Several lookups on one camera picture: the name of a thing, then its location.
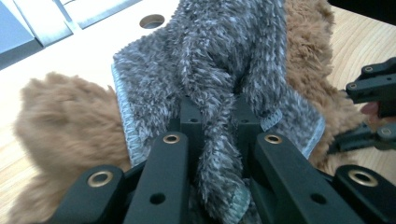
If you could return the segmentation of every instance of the screw hole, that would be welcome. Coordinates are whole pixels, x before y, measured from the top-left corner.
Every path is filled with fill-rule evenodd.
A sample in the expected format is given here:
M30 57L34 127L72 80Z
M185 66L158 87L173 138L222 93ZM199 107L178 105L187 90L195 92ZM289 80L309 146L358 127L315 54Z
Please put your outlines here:
M169 134L169 135L166 135L166 136L163 138L163 141L164 141L165 143L167 143L167 144L174 144L174 143L177 143L178 141L180 141L180 138L178 137L178 135Z
M151 197L149 198L149 201L152 204L161 204L163 202L165 202L165 195L163 193L155 193L153 195L151 195Z
M349 84L350 89L356 89L357 87L358 87L358 85L356 83Z
M365 67L364 71L371 72L371 71L373 71L373 67Z
M109 171L99 171L88 178L88 185L92 188L99 188L108 184L113 179L113 173Z
M280 144L282 142L282 138L273 134L268 134L265 136L265 141L272 144Z
M366 186L366 187L375 187L378 185L378 181L372 175L360 171L360 170L351 170L348 173L349 178L351 178L356 183Z
M143 18L139 25L144 29L154 29L161 26L165 22L162 15L153 14Z
M318 193L311 194L311 199L315 203L319 203L319 204L326 204L327 203L326 198L323 197L321 194L318 194Z

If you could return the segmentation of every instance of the gray plush cloth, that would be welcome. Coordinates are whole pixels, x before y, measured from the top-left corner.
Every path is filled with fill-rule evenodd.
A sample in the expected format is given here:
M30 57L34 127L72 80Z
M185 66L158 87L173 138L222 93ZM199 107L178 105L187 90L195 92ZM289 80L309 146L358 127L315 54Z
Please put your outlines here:
M247 210L254 210L227 129L237 90L264 131L286 135L306 157L324 130L321 115L286 83L285 26L281 0L181 0L164 28L114 56L132 164L147 158L152 140L178 117L181 96L189 95L205 133L199 200L223 223L247 220Z

